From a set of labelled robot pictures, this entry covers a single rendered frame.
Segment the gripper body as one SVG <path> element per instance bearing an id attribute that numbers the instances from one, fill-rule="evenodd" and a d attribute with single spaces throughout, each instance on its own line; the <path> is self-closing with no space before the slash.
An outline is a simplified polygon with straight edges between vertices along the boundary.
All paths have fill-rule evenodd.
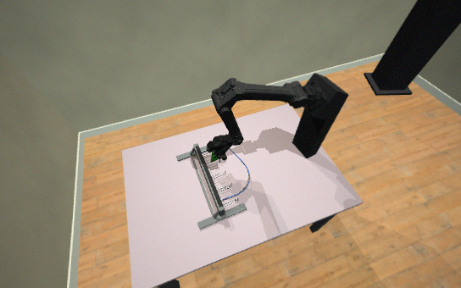
<path id="1" fill-rule="evenodd" d="M 221 155 L 218 155 L 216 151 L 214 151 L 214 156 L 215 156 L 215 157 L 218 157 L 218 159 L 222 159 L 222 160 L 224 160 L 224 161 L 227 159 L 225 153 L 221 156 Z"/>

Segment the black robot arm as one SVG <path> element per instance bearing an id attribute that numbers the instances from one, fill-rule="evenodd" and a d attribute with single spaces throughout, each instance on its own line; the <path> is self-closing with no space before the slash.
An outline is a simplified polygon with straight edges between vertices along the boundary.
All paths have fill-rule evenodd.
<path id="1" fill-rule="evenodd" d="M 316 109 L 327 101 L 327 97 L 315 80 L 307 86 L 302 86 L 297 80 L 286 83 L 284 86 L 267 86 L 242 83 L 236 78 L 230 78 L 222 86 L 212 91 L 211 98 L 229 135 L 215 136 L 213 141 L 207 144 L 207 150 L 208 152 L 216 151 L 221 156 L 232 145 L 240 145 L 244 140 L 231 110 L 236 102 L 241 100 L 281 101 L 288 102 L 293 108 L 300 108 L 308 103 L 310 109 Z"/>

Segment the black patch panel rack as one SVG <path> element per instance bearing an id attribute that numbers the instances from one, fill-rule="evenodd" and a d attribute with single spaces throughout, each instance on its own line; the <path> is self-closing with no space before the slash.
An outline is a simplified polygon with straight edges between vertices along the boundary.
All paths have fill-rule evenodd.
<path id="1" fill-rule="evenodd" d="M 178 156 L 176 156 L 176 158 L 177 158 L 177 161 L 181 161 L 182 159 L 191 157 L 193 165 L 194 165 L 194 168 L 195 168 L 195 170 L 197 172 L 197 176 L 198 176 L 198 179 L 199 179 L 199 181 L 201 183 L 201 186 L 203 188 L 203 192 L 204 192 L 204 195 L 205 195 L 205 197 L 207 199 L 208 206 L 210 208 L 211 214 L 213 215 L 212 217 L 209 217 L 209 218 L 204 219 L 204 220 L 202 220 L 200 222 L 197 222 L 198 226 L 199 226 L 199 229 L 203 229 L 203 228 L 205 228 L 205 227 L 207 227 L 207 226 L 209 226 L 211 224 L 219 222 L 220 220 L 229 218 L 230 216 L 232 216 L 234 214 L 240 213 L 240 212 L 246 210 L 247 208 L 246 208 L 245 204 L 242 203 L 242 204 L 240 204 L 238 206 L 235 206 L 233 208 L 225 210 L 225 208 L 224 208 L 225 206 L 228 206 L 228 205 L 230 205 L 230 204 L 232 204 L 234 202 L 232 202 L 233 200 L 229 201 L 229 202 L 232 202 L 232 203 L 223 206 L 224 204 L 226 204 L 228 202 L 226 202 L 224 204 L 222 203 L 224 201 L 224 199 L 220 199 L 219 193 L 218 193 L 219 191 L 217 191 L 218 189 L 216 189 L 215 184 L 213 182 L 213 179 L 216 178 L 216 177 L 214 177 L 214 178 L 211 177 L 211 176 L 214 176 L 215 174 L 211 175 L 209 173 L 209 170 L 208 170 L 208 166 L 213 165 L 214 163 L 207 166 L 207 164 L 205 163 L 205 160 L 203 158 L 203 155 L 208 153 L 207 152 L 207 153 L 202 154 L 202 152 L 207 151 L 207 146 L 200 147 L 200 148 L 199 148 L 198 144 L 194 144 L 193 146 L 194 146 L 194 148 L 190 152 L 186 152 L 186 153 L 183 153 L 181 155 L 178 155 Z M 193 159 L 193 156 L 195 156 L 195 155 L 197 155 L 198 162 L 200 163 L 200 166 L 201 166 L 201 169 L 203 171 L 204 177 L 205 177 L 205 179 L 206 179 L 206 181 L 208 183 L 208 188 L 209 188 L 209 190 L 210 190 L 210 192 L 212 194 L 212 197 L 214 199 L 214 203 L 216 205 L 216 208 L 219 210 L 219 211 L 216 212 L 216 214 L 214 214 L 214 211 L 213 211 L 212 206 L 210 204 L 210 201 L 208 199 L 207 192 L 205 191 L 202 179 L 200 177 L 200 174 L 198 173 L 197 166 L 196 166 L 195 161 Z"/>

